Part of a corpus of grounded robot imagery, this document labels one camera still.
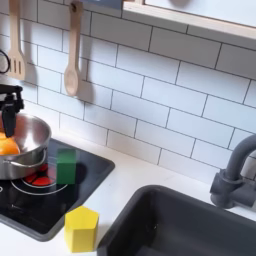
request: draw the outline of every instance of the sink basin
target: sink basin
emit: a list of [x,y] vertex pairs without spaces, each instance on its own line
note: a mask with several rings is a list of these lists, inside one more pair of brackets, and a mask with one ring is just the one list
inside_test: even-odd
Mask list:
[[255,256],[256,224],[161,186],[139,189],[98,256]]

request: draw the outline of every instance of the wooden utensil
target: wooden utensil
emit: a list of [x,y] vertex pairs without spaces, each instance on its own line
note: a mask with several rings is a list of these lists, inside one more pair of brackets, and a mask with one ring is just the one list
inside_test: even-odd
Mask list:
[[70,5],[70,37],[69,37],[69,63],[64,73],[64,83],[68,95],[75,96],[80,82],[78,58],[80,50],[80,29],[83,3],[73,2]]
[[11,24],[11,50],[9,51],[9,76],[18,80],[25,80],[26,61],[20,46],[20,0],[9,0]]

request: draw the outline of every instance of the white subway tile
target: white subway tile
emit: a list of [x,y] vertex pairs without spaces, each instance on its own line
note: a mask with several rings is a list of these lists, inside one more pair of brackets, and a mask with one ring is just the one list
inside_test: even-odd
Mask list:
[[164,127],[169,112],[167,107],[116,91],[113,93],[112,109]]
[[217,69],[232,74],[256,79],[256,52],[223,44]]
[[229,149],[234,150],[235,147],[244,139],[251,136],[252,133],[235,129]]
[[138,121],[135,138],[185,156],[191,155],[195,142],[193,138],[142,121]]
[[140,96],[143,76],[90,61],[88,81],[114,90]]
[[[115,66],[117,45],[88,36],[81,36],[80,57]],[[64,31],[63,51],[69,52],[69,33]]]
[[189,26],[188,34],[256,50],[255,40],[210,29]]
[[117,67],[174,83],[179,61],[120,45]]
[[247,157],[241,175],[248,179],[255,179],[256,175],[256,159]]
[[[0,36],[0,48],[8,53],[10,50],[10,38]],[[37,64],[37,46],[24,41],[21,41],[21,50],[26,57],[27,62]]]
[[[62,78],[61,92],[67,95],[64,85],[64,77]],[[77,95],[75,97],[104,108],[110,108],[112,90],[103,86],[82,81],[78,87]]]
[[[204,163],[225,169],[228,165],[232,151],[220,148],[202,141],[196,141],[192,158]],[[253,179],[255,176],[256,159],[248,157],[245,161],[241,174]]]
[[97,13],[92,14],[91,35],[93,37],[148,50],[150,34],[150,26]]
[[182,62],[177,84],[232,101],[243,102],[250,80]]
[[160,148],[112,131],[108,133],[107,146],[153,164],[157,164],[160,154]]
[[33,65],[28,65],[27,68],[27,82],[60,92],[61,74]]
[[[8,0],[1,0],[0,12],[9,14]],[[21,0],[20,1],[20,17],[27,20],[36,21],[37,20],[37,1]]]
[[[65,4],[69,5],[73,0],[65,0]],[[121,17],[121,11],[114,9],[114,8],[108,8],[105,6],[101,6],[98,4],[93,4],[93,3],[87,3],[83,2],[84,4],[84,9],[92,12],[97,12],[97,13],[102,13],[102,14],[107,14],[110,16],[115,16],[115,17]]]
[[134,136],[136,119],[91,104],[85,104],[84,120],[107,129]]
[[244,104],[256,107],[256,81],[251,82]]
[[145,78],[142,98],[195,115],[203,112],[206,95],[176,85]]
[[80,138],[106,145],[107,129],[86,123],[82,120],[60,114],[60,129],[72,133]]
[[62,31],[58,28],[22,20],[21,39],[55,50],[62,50]]
[[37,103],[37,86],[14,78],[0,75],[0,83],[7,85],[19,85],[23,87],[22,98]]
[[37,103],[37,93],[38,93],[37,86],[34,84],[26,83],[26,82],[23,82],[21,86],[23,87],[22,98],[24,100]]
[[196,140],[192,158],[200,162],[225,169],[232,151]]
[[29,101],[24,102],[25,109],[22,112],[37,116],[48,123],[53,129],[59,129],[59,112],[39,106]]
[[171,109],[167,127],[171,130],[228,147],[233,128]]
[[[38,1],[38,21],[40,23],[70,30],[70,11],[65,5]],[[84,11],[81,18],[81,33],[90,33],[91,12]]]
[[256,132],[256,109],[246,107],[227,100],[208,97],[204,117],[240,128],[249,132]]
[[185,24],[170,21],[170,20],[160,19],[160,18],[148,16],[148,15],[142,15],[135,12],[123,11],[123,19],[132,20],[132,21],[152,25],[154,27],[165,28],[169,30],[182,32],[182,33],[186,33],[187,31],[187,25]]
[[[68,65],[68,54],[38,47],[38,65],[53,71],[64,73]],[[81,78],[86,80],[87,60],[79,59]]]
[[154,28],[150,51],[206,67],[215,67],[220,43]]
[[38,87],[38,104],[83,119],[84,102]]
[[0,34],[10,36],[10,19],[9,16],[0,13]]
[[219,169],[193,159],[162,150],[159,165],[190,178],[211,184]]

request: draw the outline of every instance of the orange toy food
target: orange toy food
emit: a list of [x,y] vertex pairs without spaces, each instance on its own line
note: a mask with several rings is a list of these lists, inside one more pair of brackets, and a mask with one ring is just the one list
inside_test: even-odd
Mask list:
[[6,138],[5,134],[0,132],[0,155],[17,155],[20,149],[13,138]]

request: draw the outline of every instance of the yellow block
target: yellow block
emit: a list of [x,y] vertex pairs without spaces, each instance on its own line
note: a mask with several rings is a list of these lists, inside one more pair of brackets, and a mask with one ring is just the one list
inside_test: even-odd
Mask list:
[[71,252],[94,250],[99,214],[80,206],[65,215],[65,240]]

